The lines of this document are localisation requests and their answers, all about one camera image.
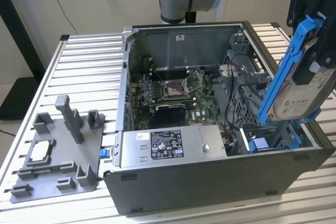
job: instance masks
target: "metal slotted surface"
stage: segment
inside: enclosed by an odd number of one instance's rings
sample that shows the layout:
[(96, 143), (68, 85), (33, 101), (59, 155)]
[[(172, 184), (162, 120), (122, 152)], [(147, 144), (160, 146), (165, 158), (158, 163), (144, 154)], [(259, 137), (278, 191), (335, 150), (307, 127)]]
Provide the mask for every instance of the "metal slotted surface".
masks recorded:
[[(270, 24), (253, 26), (269, 51), (279, 61), (288, 38)], [(97, 190), (76, 195), (11, 204), (8, 190), (15, 184), (18, 170), (34, 136), (31, 124), (37, 111), (60, 115), (53, 103), (57, 94), (71, 91), (71, 107), (80, 113), (96, 108), (107, 116), (102, 145), (115, 142), (115, 119), (122, 59), (121, 35), (71, 36), (59, 45), (43, 80), (40, 98), (26, 116), (9, 155), (0, 170), (0, 222), (14, 223), (335, 223), (336, 154), (317, 171), (302, 174), (281, 196), (244, 200), (228, 204), (155, 213), (144, 216), (118, 215), (104, 182)], [(322, 129), (336, 145), (336, 95), (331, 94), (318, 116)], [(101, 162), (100, 173), (109, 163)]]

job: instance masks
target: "blue clip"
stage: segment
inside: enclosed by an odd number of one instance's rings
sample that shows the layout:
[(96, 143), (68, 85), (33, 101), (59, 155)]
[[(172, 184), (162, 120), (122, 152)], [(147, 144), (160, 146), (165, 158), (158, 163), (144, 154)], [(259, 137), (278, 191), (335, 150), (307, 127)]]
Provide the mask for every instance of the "blue clip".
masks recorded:
[[(311, 17), (306, 15), (306, 19), (299, 24), (294, 36), (292, 37), (292, 40), (290, 41), (290, 44), (287, 48), (286, 54), (281, 62), (278, 72), (274, 76), (274, 79), (269, 86), (269, 90), (264, 100), (262, 101), (261, 106), (259, 107), (258, 118), (261, 124), (266, 123), (268, 118), (268, 111), (271, 108), (283, 82), (289, 74), (291, 67), (293, 66), (293, 64), (297, 63), (301, 59), (303, 54), (301, 47), (306, 39), (306, 35), (313, 29), (320, 29), (323, 21), (324, 20), (322, 18), (312, 19)], [(306, 120), (314, 119), (317, 114), (315, 112), (312, 113), (306, 118)]]
[(110, 157), (110, 149), (101, 149), (99, 152), (99, 158), (104, 159), (104, 158), (109, 158)]

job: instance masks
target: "warning label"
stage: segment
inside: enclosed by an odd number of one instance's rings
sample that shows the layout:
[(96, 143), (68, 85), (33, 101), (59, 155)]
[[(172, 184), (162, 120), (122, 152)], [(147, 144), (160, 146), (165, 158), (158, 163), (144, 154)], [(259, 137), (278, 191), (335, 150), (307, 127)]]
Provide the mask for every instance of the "warning label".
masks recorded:
[(152, 159), (183, 157), (181, 131), (151, 132)]

